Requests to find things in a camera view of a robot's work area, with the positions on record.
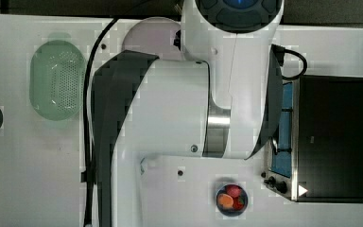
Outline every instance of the white table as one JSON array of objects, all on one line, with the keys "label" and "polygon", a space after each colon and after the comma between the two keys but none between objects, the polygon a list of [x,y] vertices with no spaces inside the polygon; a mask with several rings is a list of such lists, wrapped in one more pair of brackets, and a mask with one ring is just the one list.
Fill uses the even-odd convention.
[{"label": "white table", "polygon": [[[70,42],[87,60],[109,21],[0,15],[0,107],[4,113],[0,130],[0,227],[81,225],[85,185],[79,180],[85,167],[80,117],[53,123],[32,109],[29,65],[41,44],[63,32],[71,36]],[[111,29],[103,40],[109,48],[98,50],[94,69],[119,53],[127,30],[136,22],[122,20]],[[280,26],[275,43],[303,53],[309,62],[307,74],[363,77],[363,29]],[[296,74],[297,65],[297,59],[288,59],[284,73]],[[263,167],[262,155],[246,163],[199,159],[199,164],[210,171],[205,166],[239,163],[251,166],[257,176]],[[251,210],[239,226],[363,226],[363,204],[290,204],[261,189],[258,179],[254,181],[253,189],[259,190],[255,194],[267,196],[269,205],[283,210],[272,215],[261,213],[267,209],[258,213]]]}]

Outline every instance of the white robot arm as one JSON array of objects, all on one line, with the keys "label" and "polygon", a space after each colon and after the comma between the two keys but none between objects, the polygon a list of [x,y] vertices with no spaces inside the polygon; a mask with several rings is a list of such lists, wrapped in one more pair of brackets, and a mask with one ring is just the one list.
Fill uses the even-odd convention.
[{"label": "white robot arm", "polygon": [[283,0],[184,1],[183,51],[208,62],[213,102],[231,111],[224,158],[250,156],[264,128],[269,52],[283,10]]}]

